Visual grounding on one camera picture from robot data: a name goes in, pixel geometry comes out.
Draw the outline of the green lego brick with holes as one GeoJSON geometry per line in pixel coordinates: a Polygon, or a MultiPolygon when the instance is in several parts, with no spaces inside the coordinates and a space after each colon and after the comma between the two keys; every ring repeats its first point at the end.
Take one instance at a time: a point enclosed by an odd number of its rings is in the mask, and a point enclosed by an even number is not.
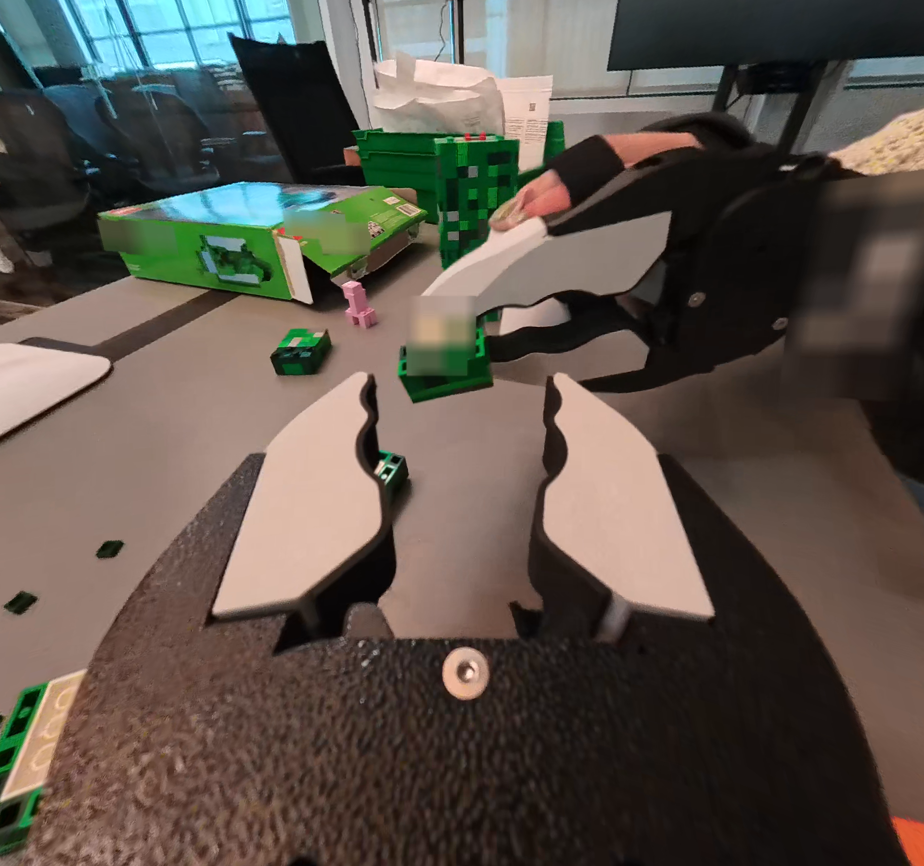
{"type": "Polygon", "coordinates": [[[380,450],[378,455],[375,475],[385,487],[388,502],[393,503],[409,480],[408,462],[404,456],[392,451],[380,450]]]}

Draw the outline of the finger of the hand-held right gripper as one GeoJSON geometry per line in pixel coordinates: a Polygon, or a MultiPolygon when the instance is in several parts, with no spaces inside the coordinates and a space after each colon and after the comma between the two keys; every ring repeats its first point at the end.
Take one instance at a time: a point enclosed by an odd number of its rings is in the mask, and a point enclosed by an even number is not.
{"type": "Polygon", "coordinates": [[[491,376],[543,386],[562,374],[596,393],[650,390],[650,345],[631,308],[616,298],[548,298],[502,310],[487,338],[491,376]]]}
{"type": "Polygon", "coordinates": [[[422,293],[426,306],[450,298],[472,315],[504,307],[530,307],[551,296],[629,292],[667,245],[670,213],[656,213],[564,236],[551,236],[533,218],[492,233],[443,271],[422,293]]]}

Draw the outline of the green lego box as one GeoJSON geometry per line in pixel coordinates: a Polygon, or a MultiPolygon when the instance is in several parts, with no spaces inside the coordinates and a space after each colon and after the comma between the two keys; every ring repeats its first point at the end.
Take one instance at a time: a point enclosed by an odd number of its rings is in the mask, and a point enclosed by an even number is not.
{"type": "Polygon", "coordinates": [[[239,182],[100,213],[139,279],[312,305],[419,236],[426,212],[386,187],[239,182]]]}

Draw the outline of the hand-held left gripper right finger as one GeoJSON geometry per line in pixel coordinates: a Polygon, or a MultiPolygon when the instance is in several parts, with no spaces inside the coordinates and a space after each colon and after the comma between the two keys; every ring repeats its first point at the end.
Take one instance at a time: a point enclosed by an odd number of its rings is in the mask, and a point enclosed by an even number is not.
{"type": "Polygon", "coordinates": [[[546,382],[528,543],[541,607],[532,639],[616,642],[638,613],[710,622],[715,610],[658,455],[565,374],[546,382]]]}

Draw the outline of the person's right hand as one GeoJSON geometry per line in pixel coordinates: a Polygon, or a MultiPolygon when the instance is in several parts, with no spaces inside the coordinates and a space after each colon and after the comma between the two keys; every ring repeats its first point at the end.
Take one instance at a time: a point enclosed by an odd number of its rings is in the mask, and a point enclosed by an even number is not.
{"type": "Polygon", "coordinates": [[[491,215],[491,230],[507,231],[531,218],[566,212],[629,168],[687,148],[702,148],[699,139],[688,132],[647,131],[586,138],[553,158],[544,172],[504,202],[491,215]]]}

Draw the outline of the black monitor stand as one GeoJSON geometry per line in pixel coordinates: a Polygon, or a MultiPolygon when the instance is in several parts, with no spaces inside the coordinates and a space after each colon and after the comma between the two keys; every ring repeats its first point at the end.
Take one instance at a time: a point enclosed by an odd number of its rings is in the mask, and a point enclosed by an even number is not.
{"type": "Polygon", "coordinates": [[[737,97],[791,95],[795,100],[786,115],[776,148],[786,155],[799,154],[824,105],[849,76],[852,64],[852,60],[835,60],[725,65],[711,110],[728,113],[737,100],[731,97],[732,92],[737,97]]]}

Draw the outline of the person's right forearm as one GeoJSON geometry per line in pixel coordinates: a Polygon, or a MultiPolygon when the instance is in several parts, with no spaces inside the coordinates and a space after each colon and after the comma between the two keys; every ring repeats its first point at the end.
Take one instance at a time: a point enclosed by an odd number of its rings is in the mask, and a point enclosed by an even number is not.
{"type": "Polygon", "coordinates": [[[864,176],[923,170],[923,110],[898,116],[884,128],[830,154],[864,176]]]}

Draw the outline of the tall green pixelated lego tower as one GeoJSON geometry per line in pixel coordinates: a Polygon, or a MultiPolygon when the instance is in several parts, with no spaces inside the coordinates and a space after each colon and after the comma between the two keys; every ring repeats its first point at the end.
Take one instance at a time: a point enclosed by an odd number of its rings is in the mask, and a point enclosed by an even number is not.
{"type": "Polygon", "coordinates": [[[452,135],[433,142],[439,253],[444,270],[479,248],[491,215],[514,197],[519,142],[498,135],[452,135]]]}

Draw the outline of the white paper bag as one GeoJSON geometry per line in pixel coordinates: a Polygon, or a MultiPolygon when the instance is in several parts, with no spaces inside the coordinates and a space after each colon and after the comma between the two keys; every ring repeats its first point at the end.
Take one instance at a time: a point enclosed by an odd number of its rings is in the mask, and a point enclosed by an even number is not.
{"type": "Polygon", "coordinates": [[[503,100],[491,71],[398,52],[374,65],[376,126],[386,132],[501,135],[503,100]]]}

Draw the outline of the pink lego pig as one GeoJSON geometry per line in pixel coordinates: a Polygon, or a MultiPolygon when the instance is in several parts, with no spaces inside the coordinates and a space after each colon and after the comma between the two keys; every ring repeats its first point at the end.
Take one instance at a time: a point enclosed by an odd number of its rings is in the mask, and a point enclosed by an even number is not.
{"type": "Polygon", "coordinates": [[[346,299],[346,317],[354,325],[364,329],[375,326],[378,322],[375,309],[369,304],[366,289],[356,280],[344,282],[342,292],[346,299]]]}

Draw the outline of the white book stand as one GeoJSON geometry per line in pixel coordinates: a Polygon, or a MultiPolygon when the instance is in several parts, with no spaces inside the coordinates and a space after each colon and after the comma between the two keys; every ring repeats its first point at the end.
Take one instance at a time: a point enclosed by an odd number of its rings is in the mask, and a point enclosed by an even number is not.
{"type": "Polygon", "coordinates": [[[105,379],[108,356],[33,337],[1,344],[1,437],[16,433],[105,379]]]}

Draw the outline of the green lego foot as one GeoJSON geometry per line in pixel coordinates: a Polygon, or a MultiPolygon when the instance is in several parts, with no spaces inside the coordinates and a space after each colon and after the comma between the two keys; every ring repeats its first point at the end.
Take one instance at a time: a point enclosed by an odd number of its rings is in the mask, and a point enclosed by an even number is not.
{"type": "Polygon", "coordinates": [[[85,669],[23,689],[1,736],[1,855],[25,846],[85,669]]]}
{"type": "Polygon", "coordinates": [[[467,371],[463,375],[410,375],[408,348],[401,346],[398,356],[398,378],[414,403],[492,387],[491,360],[482,326],[476,326],[475,354],[468,360],[467,371]]]}

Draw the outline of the printed white paper sheet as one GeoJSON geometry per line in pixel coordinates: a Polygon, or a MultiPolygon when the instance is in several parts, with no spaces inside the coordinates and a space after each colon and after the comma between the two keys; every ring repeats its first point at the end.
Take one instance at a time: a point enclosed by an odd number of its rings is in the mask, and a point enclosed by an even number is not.
{"type": "Polygon", "coordinates": [[[553,76],[497,78],[502,95],[503,136],[518,141],[518,169],[543,165],[553,76]]]}

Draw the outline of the green pixelated lego block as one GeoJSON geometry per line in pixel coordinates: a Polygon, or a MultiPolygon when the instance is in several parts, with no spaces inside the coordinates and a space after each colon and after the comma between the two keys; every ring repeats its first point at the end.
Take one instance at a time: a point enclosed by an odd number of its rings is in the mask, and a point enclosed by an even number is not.
{"type": "Polygon", "coordinates": [[[279,376],[315,375],[326,362],[331,349],[332,341],[327,329],[293,328],[271,353],[271,365],[279,376]]]}

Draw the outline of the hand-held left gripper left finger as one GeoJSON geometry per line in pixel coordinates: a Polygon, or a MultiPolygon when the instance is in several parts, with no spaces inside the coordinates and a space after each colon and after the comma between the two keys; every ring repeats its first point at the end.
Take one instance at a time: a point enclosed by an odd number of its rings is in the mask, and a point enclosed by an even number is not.
{"type": "Polygon", "coordinates": [[[214,622],[285,616],[281,644],[392,640],[378,603],[397,571],[379,460],[376,381],[354,373],[264,450],[211,609],[214,622]]]}

